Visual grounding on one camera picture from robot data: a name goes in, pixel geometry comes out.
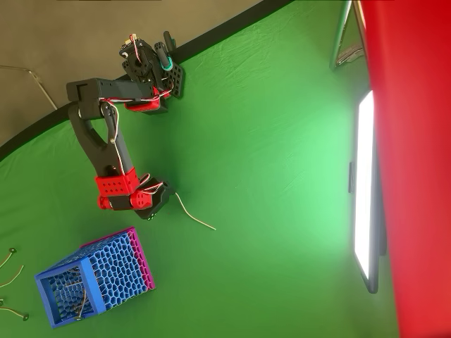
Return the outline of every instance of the green fabric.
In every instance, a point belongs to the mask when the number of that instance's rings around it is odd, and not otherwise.
[[[372,295],[352,253],[347,169],[368,78],[362,58],[328,69],[339,8],[295,1],[186,61],[169,113],[121,109],[138,175],[167,178],[215,232],[175,197],[150,222],[99,210],[69,123],[2,161],[0,259],[18,253],[0,283],[25,269],[0,298],[30,319],[2,311],[0,336],[396,337],[387,257]],[[52,330],[33,275],[131,225],[157,289]]]

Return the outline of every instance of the wire on floor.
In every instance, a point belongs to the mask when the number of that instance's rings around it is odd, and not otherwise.
[[[188,216],[190,216],[190,217],[191,217],[193,220],[195,220],[196,222],[199,222],[200,224],[203,224],[203,225],[205,225],[206,227],[209,227],[210,229],[216,230],[216,228],[215,228],[215,227],[212,227],[210,224],[206,224],[206,223],[202,222],[201,220],[198,220],[197,218],[191,216],[191,214],[187,212],[185,206],[183,205],[183,202],[182,202],[182,199],[180,198],[180,196],[179,196],[177,193],[175,193],[175,195],[177,196],[178,201],[180,202],[180,205],[182,206],[183,210],[186,212],[186,214],[187,214]]]
[[[12,282],[14,282],[14,280],[20,275],[22,270],[23,270],[23,265],[19,268],[19,271],[16,273],[16,275],[13,277],[13,279],[11,279],[10,281],[8,281],[4,284],[0,284],[0,287],[5,287],[6,285],[10,285]]]
[[[13,255],[12,252],[10,252],[10,253],[7,255],[7,257],[1,262],[0,268],[1,268],[3,265],[5,265],[5,263],[8,261],[8,259],[11,258],[12,255]]]
[[[2,308],[2,307],[0,307],[0,310],[9,311],[9,312],[14,313],[15,315],[18,315],[19,317],[21,317],[21,318],[23,319],[24,322],[25,322],[25,321],[28,319],[28,317],[29,317],[28,314],[21,315],[19,312],[13,310],[12,308]]]

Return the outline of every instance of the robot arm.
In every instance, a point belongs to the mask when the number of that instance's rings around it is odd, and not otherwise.
[[[76,103],[68,115],[81,147],[96,170],[98,206],[134,210],[149,220],[175,191],[167,182],[149,174],[138,178],[119,128],[115,104],[124,103],[131,111],[150,115],[166,112],[165,98],[181,95],[183,69],[174,64],[161,42],[156,44],[161,50],[158,54],[143,40],[130,37],[133,41],[126,42],[120,53],[132,81],[93,78],[68,83],[68,98]],[[95,119],[105,120],[107,142],[92,127],[91,120]]]

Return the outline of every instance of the red panel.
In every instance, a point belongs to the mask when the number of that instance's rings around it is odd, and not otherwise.
[[[159,95],[159,91],[157,88],[154,87],[154,94],[155,95]],[[129,111],[155,111],[156,109],[160,108],[160,98],[154,100],[154,101],[147,101],[143,104],[135,104],[133,106],[131,106],[128,103],[125,103],[125,107],[129,110]]]
[[[451,337],[451,12],[362,1],[401,337]]]
[[[135,192],[140,185],[140,180],[136,176],[135,168],[130,169],[125,175],[95,177],[100,196],[120,196],[130,195]]]
[[[130,196],[130,203],[134,210],[150,208],[152,206],[152,195],[149,192],[137,190]]]

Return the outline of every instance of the blue basket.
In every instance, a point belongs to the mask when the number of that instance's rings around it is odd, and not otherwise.
[[[138,257],[124,230],[35,275],[50,325],[97,315],[147,291]]]

